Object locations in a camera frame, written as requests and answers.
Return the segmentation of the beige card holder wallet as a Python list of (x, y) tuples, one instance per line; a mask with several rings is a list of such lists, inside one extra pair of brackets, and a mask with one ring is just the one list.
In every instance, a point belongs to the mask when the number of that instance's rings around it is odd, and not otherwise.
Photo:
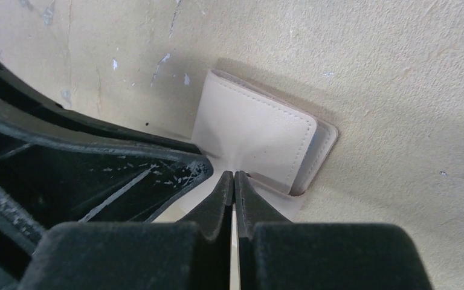
[(338, 137), (332, 124), (238, 77), (212, 69), (191, 141), (213, 175), (176, 202), (168, 225), (190, 289), (227, 289), (231, 244), (243, 289), (304, 289), (315, 276), (321, 227), (290, 220)]

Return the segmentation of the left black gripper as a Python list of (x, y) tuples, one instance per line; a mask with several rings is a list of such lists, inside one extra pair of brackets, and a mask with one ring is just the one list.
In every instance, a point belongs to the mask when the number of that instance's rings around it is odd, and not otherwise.
[(44, 232), (146, 221), (213, 173), (207, 158), (41, 120), (0, 99), (0, 289), (16, 289)]

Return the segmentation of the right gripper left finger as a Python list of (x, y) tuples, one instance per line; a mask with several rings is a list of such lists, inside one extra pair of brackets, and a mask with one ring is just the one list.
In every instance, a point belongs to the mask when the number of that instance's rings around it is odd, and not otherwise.
[(228, 289), (234, 177), (173, 223), (65, 222), (40, 241), (20, 289)]

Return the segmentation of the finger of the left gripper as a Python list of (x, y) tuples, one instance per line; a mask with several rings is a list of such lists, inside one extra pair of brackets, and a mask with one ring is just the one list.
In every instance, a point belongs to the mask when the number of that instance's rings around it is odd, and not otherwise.
[(43, 121), (99, 137), (136, 141), (200, 154), (193, 144), (128, 129), (63, 108), (23, 82), (0, 62), (0, 99)]

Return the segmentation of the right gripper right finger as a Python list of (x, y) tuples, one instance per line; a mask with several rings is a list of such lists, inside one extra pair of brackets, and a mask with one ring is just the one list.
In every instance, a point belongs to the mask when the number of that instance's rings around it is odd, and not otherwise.
[(234, 176), (242, 289), (431, 289), (419, 253), (400, 227), (293, 223)]

